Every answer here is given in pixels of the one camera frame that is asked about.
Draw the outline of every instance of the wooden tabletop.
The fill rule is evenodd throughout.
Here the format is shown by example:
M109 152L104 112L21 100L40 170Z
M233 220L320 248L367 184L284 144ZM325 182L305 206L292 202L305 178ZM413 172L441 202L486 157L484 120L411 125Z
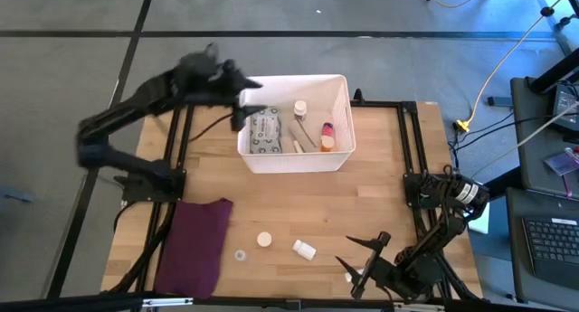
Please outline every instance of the wooden tabletop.
M418 103L418 110L428 167L431 173L440 173L450 163L441 113L435 103ZM218 108L195 109L191 135L226 113ZM346 235L371 239L380 231L389 232L392 239L382 256L390 261L404 247L416 243L411 210L403 194L404 162L396 110L353 108L353 118L356 151L334 173L253 174L237 153L236 135L227 122L190 144L184 200L210 203L224 197L233 201L214 296L351 298L351 284L346 283L345 271L335 256L362 268L370 251L348 241ZM418 170L412 124L407 118ZM161 122L168 126L170 119L171 114L166 114ZM145 119L138 156L157 159L163 155L166 128L161 127L159 121ZM121 217L102 289L116 285L137 259L150 213L150 203L137 203ZM270 247L257 244L260 232L272 235ZM312 261L291 249L295 240L318 250ZM234 258L237 250L247 253L246 261ZM481 296L468 233L454 239L444 253L469 289ZM147 289L152 288L157 258L151 261ZM387 299L370 283L366 287L363 299Z

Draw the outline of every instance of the purple towel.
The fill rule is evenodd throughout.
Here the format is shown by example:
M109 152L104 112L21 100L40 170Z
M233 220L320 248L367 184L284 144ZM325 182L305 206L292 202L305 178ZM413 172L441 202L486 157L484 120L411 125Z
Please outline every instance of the purple towel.
M233 203L179 202L155 279L157 293L209 298L217 286Z

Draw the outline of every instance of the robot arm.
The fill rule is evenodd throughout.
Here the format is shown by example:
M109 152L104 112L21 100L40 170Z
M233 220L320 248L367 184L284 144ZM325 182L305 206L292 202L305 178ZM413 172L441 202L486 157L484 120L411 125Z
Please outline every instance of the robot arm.
M390 234L387 232L380 232L378 238L370 241L347 237L373 251L362 275L336 257L352 276L352 297L360 299L365 283L373 279L378 288L384 291L391 289L405 303L416 302L420 298L428 299L432 287L441 281L444 274L460 298L478 299L460 281L439 252L464 232L469 221L482 215L489 200L488 189L462 175L446 175L445 178L440 178L428 174L422 175L413 188L418 191L415 195L421 196L422 204L428 208L441 208L437 223L416 245L399 252L394 264L380 258L382 249L390 241Z
M95 168L111 166L129 172L127 178L118 177L126 188L135 191L123 200L174 201L181 197L185 171L172 169L163 160L147 161L114 149L108 135L147 116L166 113L186 105L224 106L232 108L232 131L240 131L244 120L266 106L239 104L244 89L261 85L245 78L232 60L217 62L217 48L210 44L203 52L183 57L170 71L155 76L140 85L135 94L79 124L77 160L80 166Z

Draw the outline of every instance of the bottle cap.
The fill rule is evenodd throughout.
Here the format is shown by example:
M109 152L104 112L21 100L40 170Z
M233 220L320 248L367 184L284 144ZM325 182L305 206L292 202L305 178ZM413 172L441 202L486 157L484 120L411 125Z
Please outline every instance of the bottle cap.
M300 247L300 246L301 246L301 241L300 241L300 240L296 240L296 242L293 243L293 248L292 248L292 249L293 249L294 251L297 251L297 250L299 250L299 247Z
M322 151L328 152L331 151L332 148L336 145L336 140L334 140L334 138L332 137L322 136L321 143L322 143Z
M257 236L257 243L263 248L269 247L271 244L271 234L268 232L261 232L260 235Z
M306 115L308 111L308 105L303 100L298 100L293 106L293 112L299 116Z

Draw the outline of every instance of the gray carpet floor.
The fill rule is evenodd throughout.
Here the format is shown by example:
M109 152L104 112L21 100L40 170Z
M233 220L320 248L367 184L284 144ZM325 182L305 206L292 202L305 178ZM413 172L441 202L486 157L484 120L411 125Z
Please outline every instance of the gray carpet floor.
M132 30L142 2L0 0L0 31ZM537 0L474 0L453 10L423 0L153 0L144 30L524 32L540 8ZM535 31L551 27L544 21ZM565 35L576 42L573 33ZM0 301L12 301L45 294L85 175L75 163L74 133L82 118L109 105L129 38L2 36L0 186L36 197L34 203L0 203ZM181 56L215 42L222 58L235 59L248 75L341 73L351 94L360 88L368 99L439 102L451 137L450 123L470 114L480 86L515 41L476 34L464 39L146 38L138 43L123 98ZM511 78L537 76L562 58L554 39L529 39L505 62L483 98L509 96ZM508 113L480 105L471 128ZM139 130L137 123L111 142L134 152ZM515 144L513 128L486 137L460 152L461 172L472 174L501 155L501 148ZM478 179L488 181L517 165L517 155L508 156ZM100 174L111 178L116 172ZM116 186L98 181L63 295L99 291L119 201ZM501 296L513 292L509 264L479 255L476 260L485 297L505 303Z

